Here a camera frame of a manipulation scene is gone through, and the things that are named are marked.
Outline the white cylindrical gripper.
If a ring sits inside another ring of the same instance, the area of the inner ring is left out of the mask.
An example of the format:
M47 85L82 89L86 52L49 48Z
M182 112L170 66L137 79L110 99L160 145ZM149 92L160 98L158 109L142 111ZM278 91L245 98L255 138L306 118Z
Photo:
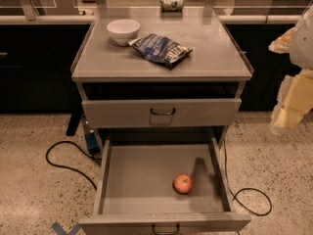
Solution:
M285 54L290 51L294 28L272 41L271 52ZM295 129L313 109L313 70L302 70L296 76L286 75L280 85L277 105L271 115L270 129L283 135Z

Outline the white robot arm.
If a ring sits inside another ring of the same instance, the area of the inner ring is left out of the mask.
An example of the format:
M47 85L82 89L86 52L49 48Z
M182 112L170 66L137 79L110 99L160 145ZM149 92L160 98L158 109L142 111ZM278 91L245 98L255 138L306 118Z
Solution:
M295 129L313 109L313 7L302 14L295 27L273 41L269 50L289 53L291 63L301 68L296 76L285 76L271 115L272 133L283 135Z

